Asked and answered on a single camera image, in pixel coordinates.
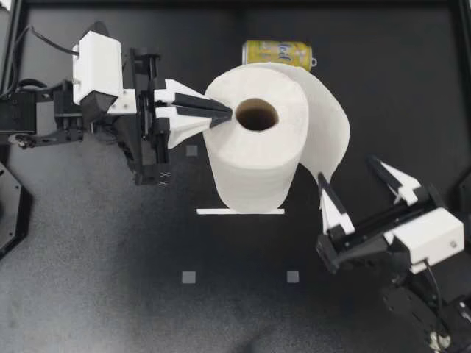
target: black table surface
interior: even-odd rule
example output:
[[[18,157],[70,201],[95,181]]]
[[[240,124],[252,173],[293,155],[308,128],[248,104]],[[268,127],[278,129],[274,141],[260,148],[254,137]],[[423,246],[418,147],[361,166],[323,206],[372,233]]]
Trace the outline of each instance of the black table surface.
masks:
[[[429,8],[32,8],[36,30],[71,46],[95,20],[129,46],[156,46],[166,78],[204,91],[240,64],[248,38],[304,40],[341,102],[350,147],[333,178],[354,220],[389,205],[374,153],[450,198],[470,139],[450,13]],[[0,13],[3,37],[5,14]],[[70,77],[71,58],[26,39],[22,77]],[[52,106],[38,110],[53,129]],[[187,145],[198,146],[186,157]],[[2,352],[428,352],[383,305],[378,271],[330,275],[314,250],[316,185],[299,167],[286,215],[198,216],[223,207],[204,142],[171,153],[170,188],[136,187],[117,146],[87,137],[13,149],[34,196],[29,236],[0,262]],[[300,283],[286,283],[286,271]],[[182,271],[196,271],[194,285]]]

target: black cable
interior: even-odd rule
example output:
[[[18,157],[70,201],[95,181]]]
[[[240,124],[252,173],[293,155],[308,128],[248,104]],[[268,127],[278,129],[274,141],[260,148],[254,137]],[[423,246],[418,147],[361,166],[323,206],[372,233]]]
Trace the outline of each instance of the black cable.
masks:
[[[15,44],[13,45],[13,52],[12,52],[12,84],[11,86],[7,89],[7,91],[3,94],[0,95],[0,99],[6,99],[10,94],[15,92],[16,88],[18,87],[18,64],[16,62],[16,52],[18,51],[19,45],[21,41],[24,39],[25,35],[27,32],[31,30],[32,34],[36,36],[37,38],[41,39],[44,43],[52,46],[53,48],[63,51],[67,54],[71,55],[79,55],[77,51],[72,51],[69,49],[66,49],[59,44],[54,43],[50,39],[44,37],[42,34],[38,33],[35,31],[35,28],[33,26],[27,26],[21,31],[20,35],[16,38]]]
[[[47,87],[44,82],[41,82],[38,79],[22,79],[20,82],[18,82],[18,88],[23,88],[27,86],[33,86],[38,88]]]
[[[442,343],[440,342],[441,320],[443,318],[442,293],[440,292],[440,287],[436,281],[435,275],[433,274],[432,268],[430,267],[428,260],[424,260],[424,264],[425,264],[425,267],[427,268],[428,274],[430,275],[429,282],[434,287],[435,294],[436,294],[436,301],[437,301],[437,316],[436,316],[436,323],[435,323],[436,343],[438,344],[441,352],[446,352],[445,347],[443,347]]]
[[[63,46],[60,46],[57,43],[54,43],[52,40],[44,37],[41,33],[36,32],[33,26],[28,26],[27,28],[30,28],[32,34],[34,34],[37,38],[41,39],[44,43],[49,44],[51,47],[56,48],[59,51],[63,51],[66,54],[79,56],[78,51],[73,51],[73,50],[64,48]]]

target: toilet paper roll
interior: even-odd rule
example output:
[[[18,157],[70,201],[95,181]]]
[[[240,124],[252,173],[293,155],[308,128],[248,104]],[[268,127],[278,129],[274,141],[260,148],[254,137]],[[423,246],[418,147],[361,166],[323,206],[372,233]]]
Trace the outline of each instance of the toilet paper roll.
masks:
[[[315,179],[318,173],[322,172],[326,179],[330,180],[347,150],[350,139],[350,125],[345,112],[332,93],[306,70],[278,63],[243,65],[215,79],[208,87],[206,95],[225,103],[236,112],[242,102],[240,96],[248,99],[251,96],[257,97],[258,94],[263,94],[269,90],[272,94],[270,104],[275,107],[278,104],[278,99],[283,101],[291,94],[290,90],[288,92],[281,91],[280,87],[282,86],[277,85],[276,81],[272,81],[272,75],[268,75],[266,70],[276,71],[284,76],[284,80],[288,78],[302,88],[308,102],[308,129],[300,162],[311,172]],[[258,72],[263,72],[264,76],[258,76]],[[279,174],[280,171],[276,168],[270,168],[268,165],[266,165],[265,173],[253,174],[252,172],[257,168],[254,165],[247,164],[252,159],[252,152],[240,149],[245,144],[244,137],[239,135],[244,132],[244,128],[237,123],[236,117],[233,116],[231,122],[226,123],[227,126],[224,128],[224,132],[222,129],[226,124],[204,133],[216,188],[222,201],[230,208],[242,213],[269,212],[278,207],[286,197],[297,163],[289,166],[292,174]],[[227,136],[232,134],[235,136],[227,139]],[[261,135],[250,136],[256,140]],[[276,143],[277,141],[273,140],[269,142],[267,138],[265,143],[259,145],[258,148],[264,151],[265,149],[269,150],[271,144]],[[238,164],[237,168],[231,167],[233,169],[225,167],[226,165],[233,166],[233,156],[229,152],[232,149],[238,150],[238,158],[245,159],[244,163],[246,164]],[[276,155],[268,154],[271,158],[276,158]],[[264,184],[262,176],[267,177],[265,180],[269,181],[270,179],[276,179],[278,175],[281,179],[286,175],[290,177],[285,178],[284,182],[277,185],[269,182]],[[267,185],[266,188],[261,189],[264,193],[258,192],[258,183],[256,181],[262,185]]]
[[[277,208],[308,133],[303,89],[285,74],[245,65],[217,77],[206,95],[234,112],[230,121],[203,133],[222,201],[240,213]]]

